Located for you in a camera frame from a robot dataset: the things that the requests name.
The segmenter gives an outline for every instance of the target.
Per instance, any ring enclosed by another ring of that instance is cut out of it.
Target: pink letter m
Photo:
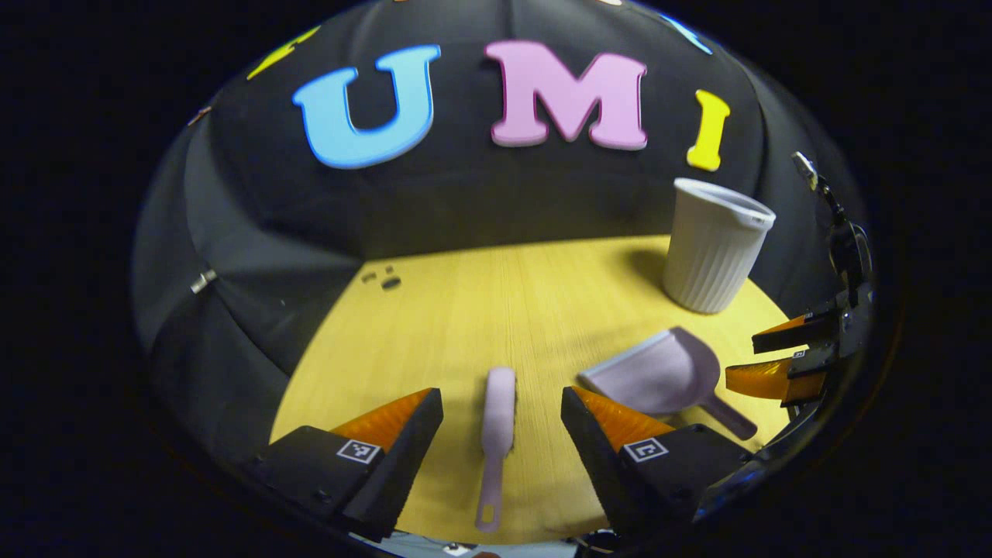
[[[487,46],[485,53],[503,67],[503,119],[492,128],[497,145],[523,147],[548,139],[548,125],[538,120],[538,96],[565,141],[578,137],[598,102],[599,120],[589,127],[593,143],[626,150],[648,145],[641,129],[645,65],[602,53],[575,79],[541,43],[500,41]]]

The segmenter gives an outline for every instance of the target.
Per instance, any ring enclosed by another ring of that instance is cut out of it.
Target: yellow table
[[[721,366],[793,353],[752,354],[751,335],[787,317],[750,281],[714,316],[670,301],[659,287],[667,250],[667,236],[636,236],[368,262],[310,342],[271,439],[302,425],[330,429],[438,387],[444,420],[398,529],[444,541],[518,544],[606,527],[559,418],[561,389],[576,384],[580,371],[675,326],[707,342]],[[396,277],[398,287],[381,287]],[[498,365],[517,372],[517,420],[504,466],[502,523],[486,534],[474,526],[479,438],[486,373]],[[699,408],[663,418],[675,427],[706,424],[752,451],[788,422],[779,401],[727,391],[722,376],[716,392],[758,425],[752,439],[738,440]]]

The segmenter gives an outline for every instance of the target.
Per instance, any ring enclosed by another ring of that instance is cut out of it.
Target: blue letter u
[[[347,87],[358,77],[355,68],[333,71],[300,87],[293,103],[303,109],[313,154],[328,167],[360,169],[413,149],[434,121],[430,63],[438,57],[438,45],[423,45],[376,61],[376,69],[393,73],[396,116],[375,130],[358,130],[351,124]]]

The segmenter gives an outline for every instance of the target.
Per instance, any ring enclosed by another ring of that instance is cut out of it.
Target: white cup
[[[703,314],[725,309],[747,280],[775,213],[732,190],[677,178],[676,211],[662,286]]]

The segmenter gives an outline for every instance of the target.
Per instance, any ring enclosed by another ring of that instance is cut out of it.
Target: pink dustpan
[[[649,415],[700,405],[734,436],[747,440],[758,427],[716,396],[720,361],[682,328],[665,330],[582,372],[579,377],[617,403]]]

